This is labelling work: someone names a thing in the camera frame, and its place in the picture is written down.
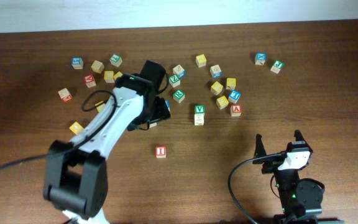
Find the wood block blue front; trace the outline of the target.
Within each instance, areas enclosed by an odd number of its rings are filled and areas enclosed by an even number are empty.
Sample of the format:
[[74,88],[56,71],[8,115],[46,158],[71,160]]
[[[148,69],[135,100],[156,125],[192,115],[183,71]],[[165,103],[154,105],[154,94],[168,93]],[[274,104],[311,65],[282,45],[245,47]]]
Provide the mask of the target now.
[[219,78],[222,75],[222,70],[219,65],[213,65],[210,67],[210,73],[213,78]]

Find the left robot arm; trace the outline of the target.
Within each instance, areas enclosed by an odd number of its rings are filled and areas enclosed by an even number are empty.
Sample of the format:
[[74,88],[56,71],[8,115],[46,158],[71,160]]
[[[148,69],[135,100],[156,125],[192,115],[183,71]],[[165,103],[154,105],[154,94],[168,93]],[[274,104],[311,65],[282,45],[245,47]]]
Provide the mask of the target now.
[[48,150],[43,197],[63,212],[69,223],[107,223],[103,204],[108,194],[107,159],[125,130],[149,129],[170,118],[159,95],[169,77],[161,64],[146,61],[141,72],[123,74],[105,106],[69,142],[54,141]]

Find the yellow block lower right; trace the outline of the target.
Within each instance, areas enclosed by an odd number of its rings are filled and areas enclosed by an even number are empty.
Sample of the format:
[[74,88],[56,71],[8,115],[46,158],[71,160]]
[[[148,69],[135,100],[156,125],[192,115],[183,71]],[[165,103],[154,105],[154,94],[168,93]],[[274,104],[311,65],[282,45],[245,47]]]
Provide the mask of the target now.
[[217,104],[218,108],[221,110],[228,106],[229,101],[225,96],[221,96],[216,100],[216,104]]

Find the blue P block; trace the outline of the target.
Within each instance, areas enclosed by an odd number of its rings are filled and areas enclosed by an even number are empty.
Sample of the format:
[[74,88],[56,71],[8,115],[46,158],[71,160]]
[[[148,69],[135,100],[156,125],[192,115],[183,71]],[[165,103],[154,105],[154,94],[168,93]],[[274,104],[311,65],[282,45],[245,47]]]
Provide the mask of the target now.
[[170,104],[169,104],[169,101],[168,101],[168,100],[165,100],[165,104],[166,104],[166,106],[167,106],[167,108],[168,108],[168,111],[170,112]]

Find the green L block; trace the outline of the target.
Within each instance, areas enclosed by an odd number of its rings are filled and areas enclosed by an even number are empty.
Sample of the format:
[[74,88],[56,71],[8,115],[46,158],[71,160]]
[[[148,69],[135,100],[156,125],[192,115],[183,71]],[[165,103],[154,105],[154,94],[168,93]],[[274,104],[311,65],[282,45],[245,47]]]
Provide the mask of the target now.
[[113,54],[111,58],[109,59],[110,63],[114,65],[115,67],[119,67],[122,63],[122,57],[117,54]]

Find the blue block far left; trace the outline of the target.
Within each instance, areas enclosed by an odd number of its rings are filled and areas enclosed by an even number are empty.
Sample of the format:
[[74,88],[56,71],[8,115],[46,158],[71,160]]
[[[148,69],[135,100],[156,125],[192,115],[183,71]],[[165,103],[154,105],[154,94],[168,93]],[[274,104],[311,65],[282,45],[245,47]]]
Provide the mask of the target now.
[[71,65],[74,69],[79,70],[83,69],[83,60],[81,57],[73,57],[71,60]]

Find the green Z block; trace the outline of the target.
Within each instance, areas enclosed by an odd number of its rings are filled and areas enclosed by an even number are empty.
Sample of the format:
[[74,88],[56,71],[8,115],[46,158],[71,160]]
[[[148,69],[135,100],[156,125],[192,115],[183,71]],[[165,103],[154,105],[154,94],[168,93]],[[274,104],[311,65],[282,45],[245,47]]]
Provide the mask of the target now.
[[169,83],[173,88],[175,88],[180,85],[181,81],[177,75],[172,75],[169,77]]

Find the blue T block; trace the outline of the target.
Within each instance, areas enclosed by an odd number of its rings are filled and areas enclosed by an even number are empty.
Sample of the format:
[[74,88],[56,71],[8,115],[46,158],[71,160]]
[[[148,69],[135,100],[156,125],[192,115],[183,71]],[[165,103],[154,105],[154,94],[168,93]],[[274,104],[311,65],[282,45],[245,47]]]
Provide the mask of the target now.
[[236,90],[233,90],[230,92],[228,96],[228,100],[230,103],[236,104],[240,97],[241,97],[241,93]]

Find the red K block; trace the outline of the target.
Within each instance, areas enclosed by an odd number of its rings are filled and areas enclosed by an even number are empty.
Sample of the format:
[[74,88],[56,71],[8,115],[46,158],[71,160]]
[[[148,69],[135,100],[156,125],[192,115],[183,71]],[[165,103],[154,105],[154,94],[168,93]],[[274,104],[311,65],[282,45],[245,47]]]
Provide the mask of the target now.
[[87,75],[87,76],[85,76],[85,77],[84,77],[84,81],[85,81],[85,85],[86,85],[88,88],[92,88],[92,87],[96,86],[96,81],[95,81],[93,75]]

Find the yellow block upper right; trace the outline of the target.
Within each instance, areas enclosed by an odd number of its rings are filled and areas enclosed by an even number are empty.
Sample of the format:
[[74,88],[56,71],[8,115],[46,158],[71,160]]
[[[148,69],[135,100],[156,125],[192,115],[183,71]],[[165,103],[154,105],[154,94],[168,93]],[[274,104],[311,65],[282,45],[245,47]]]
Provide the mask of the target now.
[[226,79],[226,89],[227,90],[235,90],[236,88],[236,79],[235,78],[227,78]]

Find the green V block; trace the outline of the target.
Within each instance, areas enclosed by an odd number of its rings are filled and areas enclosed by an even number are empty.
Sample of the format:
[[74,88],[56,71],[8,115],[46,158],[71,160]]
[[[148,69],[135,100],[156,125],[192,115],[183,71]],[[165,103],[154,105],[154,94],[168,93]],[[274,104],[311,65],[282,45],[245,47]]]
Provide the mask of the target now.
[[204,105],[195,106],[195,126],[204,125],[205,107]]

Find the green J block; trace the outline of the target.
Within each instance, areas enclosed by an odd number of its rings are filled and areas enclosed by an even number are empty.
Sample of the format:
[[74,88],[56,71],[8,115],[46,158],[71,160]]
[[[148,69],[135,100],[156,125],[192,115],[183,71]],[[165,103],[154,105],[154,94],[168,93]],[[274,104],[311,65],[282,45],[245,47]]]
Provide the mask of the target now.
[[276,60],[276,61],[274,61],[270,71],[278,74],[283,67],[284,67],[284,63],[279,60]]

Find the yellow block pair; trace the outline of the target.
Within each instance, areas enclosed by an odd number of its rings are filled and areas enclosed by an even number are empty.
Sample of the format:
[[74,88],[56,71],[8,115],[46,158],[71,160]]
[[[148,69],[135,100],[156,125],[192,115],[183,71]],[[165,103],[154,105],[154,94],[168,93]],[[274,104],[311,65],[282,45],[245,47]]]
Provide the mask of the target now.
[[117,72],[114,76],[113,76],[113,78],[115,79],[115,80],[117,80],[118,78],[120,78],[120,77],[122,77],[123,76],[123,74],[121,73],[121,72]]
[[114,72],[111,70],[104,72],[104,80],[106,83],[114,83]]

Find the yellow block left pair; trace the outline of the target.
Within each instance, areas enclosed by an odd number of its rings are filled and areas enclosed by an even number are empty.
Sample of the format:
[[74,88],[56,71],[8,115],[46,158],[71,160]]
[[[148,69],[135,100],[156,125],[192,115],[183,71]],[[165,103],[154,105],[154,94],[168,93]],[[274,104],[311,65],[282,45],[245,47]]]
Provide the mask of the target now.
[[111,70],[104,72],[104,80],[106,83],[114,83],[114,72]]

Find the yellow block mid left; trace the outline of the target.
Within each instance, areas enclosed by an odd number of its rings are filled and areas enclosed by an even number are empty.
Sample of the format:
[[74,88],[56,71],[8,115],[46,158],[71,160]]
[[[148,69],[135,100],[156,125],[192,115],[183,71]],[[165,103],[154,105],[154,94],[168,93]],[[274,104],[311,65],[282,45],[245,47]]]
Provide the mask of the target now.
[[104,109],[105,105],[106,105],[105,102],[100,101],[99,103],[95,104],[95,107],[97,111],[100,113]]

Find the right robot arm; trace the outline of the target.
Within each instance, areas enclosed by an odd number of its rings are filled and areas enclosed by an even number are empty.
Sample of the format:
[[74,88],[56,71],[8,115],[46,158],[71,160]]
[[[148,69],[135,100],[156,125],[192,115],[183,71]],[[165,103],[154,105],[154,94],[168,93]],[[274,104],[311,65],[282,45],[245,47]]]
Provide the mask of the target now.
[[273,174],[276,181],[283,213],[273,217],[274,223],[318,223],[325,186],[314,179],[300,179],[299,171],[308,166],[313,150],[299,130],[294,137],[284,151],[268,155],[257,134],[253,164],[261,164],[262,173]]

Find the green R block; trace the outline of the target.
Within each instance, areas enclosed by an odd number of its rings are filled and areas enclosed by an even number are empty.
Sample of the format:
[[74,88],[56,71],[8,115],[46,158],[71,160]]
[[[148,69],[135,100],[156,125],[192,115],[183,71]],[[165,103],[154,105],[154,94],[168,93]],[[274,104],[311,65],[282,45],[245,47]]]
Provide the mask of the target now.
[[181,90],[177,90],[174,94],[173,94],[173,99],[177,102],[177,103],[181,103],[184,99],[185,99],[185,93]]

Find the wood block red side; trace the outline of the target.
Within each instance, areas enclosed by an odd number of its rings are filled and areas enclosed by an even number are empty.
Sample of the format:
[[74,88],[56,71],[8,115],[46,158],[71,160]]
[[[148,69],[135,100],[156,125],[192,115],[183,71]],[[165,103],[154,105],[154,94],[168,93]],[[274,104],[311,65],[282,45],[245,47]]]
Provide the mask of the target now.
[[59,97],[63,102],[70,101],[73,97],[67,88],[58,91]]

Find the yellow block right pair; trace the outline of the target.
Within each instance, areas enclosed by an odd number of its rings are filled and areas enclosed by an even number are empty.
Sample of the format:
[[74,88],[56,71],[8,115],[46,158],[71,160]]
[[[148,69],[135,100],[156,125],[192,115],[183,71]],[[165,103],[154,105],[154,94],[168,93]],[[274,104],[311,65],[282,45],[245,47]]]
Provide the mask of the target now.
[[123,74],[121,73],[121,72],[117,72],[114,76],[113,76],[113,78],[115,79],[115,80],[117,80],[118,78],[120,78],[120,77],[122,77],[123,76]]

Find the red A block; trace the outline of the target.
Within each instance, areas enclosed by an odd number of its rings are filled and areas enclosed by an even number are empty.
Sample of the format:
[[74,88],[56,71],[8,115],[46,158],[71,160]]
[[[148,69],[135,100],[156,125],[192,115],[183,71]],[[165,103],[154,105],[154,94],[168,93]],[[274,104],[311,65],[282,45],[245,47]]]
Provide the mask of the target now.
[[231,116],[237,117],[242,114],[242,106],[241,105],[231,105],[230,107]]

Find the yellow block centre right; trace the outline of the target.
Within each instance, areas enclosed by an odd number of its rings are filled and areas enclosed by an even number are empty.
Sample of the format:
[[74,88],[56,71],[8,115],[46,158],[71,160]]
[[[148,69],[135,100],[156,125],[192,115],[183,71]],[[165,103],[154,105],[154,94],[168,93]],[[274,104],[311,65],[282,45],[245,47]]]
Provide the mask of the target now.
[[222,92],[222,90],[223,90],[223,86],[222,86],[219,82],[214,82],[214,83],[211,85],[211,92],[212,92],[214,95],[220,94],[220,92]]

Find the yellow block top centre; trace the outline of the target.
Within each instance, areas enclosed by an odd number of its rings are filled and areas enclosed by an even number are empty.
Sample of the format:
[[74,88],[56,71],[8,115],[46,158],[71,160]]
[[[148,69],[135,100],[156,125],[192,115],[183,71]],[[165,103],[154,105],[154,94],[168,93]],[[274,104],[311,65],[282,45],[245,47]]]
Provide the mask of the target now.
[[196,64],[198,68],[206,66],[207,59],[204,54],[196,56]]

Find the plain wooden block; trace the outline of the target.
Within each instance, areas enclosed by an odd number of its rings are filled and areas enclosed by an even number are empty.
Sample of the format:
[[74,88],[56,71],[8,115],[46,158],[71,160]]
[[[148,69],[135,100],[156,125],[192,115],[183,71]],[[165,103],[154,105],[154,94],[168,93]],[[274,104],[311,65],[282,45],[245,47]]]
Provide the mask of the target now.
[[100,61],[95,60],[91,65],[91,69],[95,73],[102,73],[102,71],[104,70],[104,64]]

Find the blue X block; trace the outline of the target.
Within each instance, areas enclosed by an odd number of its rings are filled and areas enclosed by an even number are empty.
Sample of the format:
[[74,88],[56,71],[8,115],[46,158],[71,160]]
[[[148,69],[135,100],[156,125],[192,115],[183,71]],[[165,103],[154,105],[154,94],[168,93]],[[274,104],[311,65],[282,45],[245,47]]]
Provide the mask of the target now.
[[255,55],[255,64],[256,65],[264,65],[267,60],[266,53],[257,52]]

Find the wood block blue side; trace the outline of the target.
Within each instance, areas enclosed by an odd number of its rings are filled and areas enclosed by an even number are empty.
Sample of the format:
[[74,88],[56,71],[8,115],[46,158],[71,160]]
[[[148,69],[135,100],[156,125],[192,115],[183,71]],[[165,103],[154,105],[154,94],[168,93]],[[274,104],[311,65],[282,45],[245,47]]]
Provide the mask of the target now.
[[173,68],[173,74],[176,75],[179,79],[185,76],[185,69],[181,65],[177,65]]

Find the yellow block lower left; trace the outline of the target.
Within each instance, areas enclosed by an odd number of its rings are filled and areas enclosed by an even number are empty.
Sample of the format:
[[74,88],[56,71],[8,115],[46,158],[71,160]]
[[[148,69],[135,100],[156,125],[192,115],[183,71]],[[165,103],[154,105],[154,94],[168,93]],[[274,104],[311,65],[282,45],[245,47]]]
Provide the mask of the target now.
[[80,134],[84,128],[77,121],[75,121],[70,127],[69,130],[72,131],[75,135]]

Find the red I block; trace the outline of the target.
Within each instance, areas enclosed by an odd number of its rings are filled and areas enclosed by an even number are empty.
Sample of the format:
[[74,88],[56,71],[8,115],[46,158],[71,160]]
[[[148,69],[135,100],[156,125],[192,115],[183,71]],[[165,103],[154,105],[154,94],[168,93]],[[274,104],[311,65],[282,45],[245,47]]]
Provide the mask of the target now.
[[167,156],[167,149],[165,146],[157,146],[155,148],[155,156],[158,159],[166,158]]

